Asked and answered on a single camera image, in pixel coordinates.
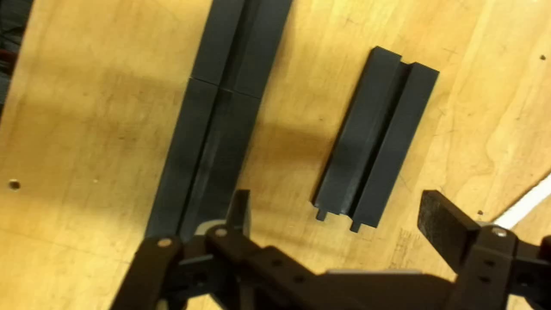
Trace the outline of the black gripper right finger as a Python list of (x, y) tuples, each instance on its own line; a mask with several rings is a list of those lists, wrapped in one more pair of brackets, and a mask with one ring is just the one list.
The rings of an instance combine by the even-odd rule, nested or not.
[(551, 237), (530, 245), (477, 224), (437, 190), (422, 193), (417, 228), (456, 274), (446, 310), (505, 310), (510, 295), (551, 310)]

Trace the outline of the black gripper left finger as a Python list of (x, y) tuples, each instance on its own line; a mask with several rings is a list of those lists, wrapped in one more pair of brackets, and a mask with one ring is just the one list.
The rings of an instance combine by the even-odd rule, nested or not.
[(226, 310), (360, 310), (362, 304), (276, 247), (245, 235), (250, 193), (238, 190), (222, 224), (183, 243), (146, 238), (109, 310), (184, 310), (210, 295)]

